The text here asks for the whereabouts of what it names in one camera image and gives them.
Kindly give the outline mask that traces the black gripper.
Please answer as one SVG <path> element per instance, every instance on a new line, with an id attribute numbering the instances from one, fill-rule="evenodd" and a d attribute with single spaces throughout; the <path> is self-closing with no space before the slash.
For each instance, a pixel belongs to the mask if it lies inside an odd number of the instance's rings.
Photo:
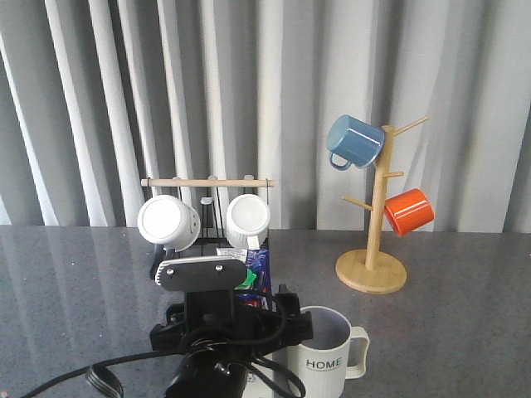
<path id="1" fill-rule="evenodd" d="M 247 305 L 241 290 L 186 293 L 184 301 L 170 305 L 165 325 L 149 334 L 154 351 L 188 354 L 200 348 L 269 354 L 313 338 L 312 316 L 300 309 L 298 295 L 284 285 L 275 295 L 256 291 L 275 304 L 273 309 Z"/>

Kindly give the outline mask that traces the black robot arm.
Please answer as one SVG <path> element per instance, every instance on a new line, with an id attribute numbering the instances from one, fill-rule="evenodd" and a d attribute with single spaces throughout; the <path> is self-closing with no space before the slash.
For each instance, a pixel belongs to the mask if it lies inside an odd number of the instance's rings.
<path id="1" fill-rule="evenodd" d="M 281 397 L 304 397 L 302 380 L 269 358 L 281 348 L 313 337 L 312 316 L 285 285 L 277 294 L 255 291 L 273 303 L 263 309 L 243 303 L 240 289 L 186 292 L 168 307 L 166 324 L 150 333 L 152 349 L 182 356 L 167 397 L 241 397 L 249 374 Z"/>

